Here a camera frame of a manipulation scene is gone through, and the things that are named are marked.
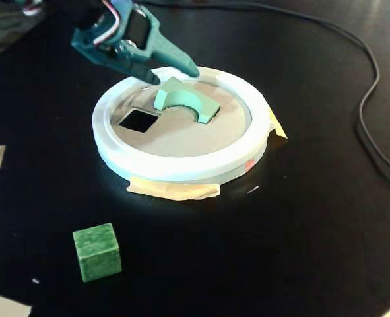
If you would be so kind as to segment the teal gripper black servo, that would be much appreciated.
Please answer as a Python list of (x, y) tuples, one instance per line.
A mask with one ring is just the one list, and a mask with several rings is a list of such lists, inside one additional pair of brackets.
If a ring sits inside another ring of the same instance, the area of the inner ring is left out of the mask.
[(77, 28), (71, 45), (96, 65), (114, 69), (145, 83), (160, 79), (142, 60), (153, 59), (198, 77), (195, 62), (160, 31), (159, 20), (132, 1), (102, 1), (100, 16), (86, 29)]

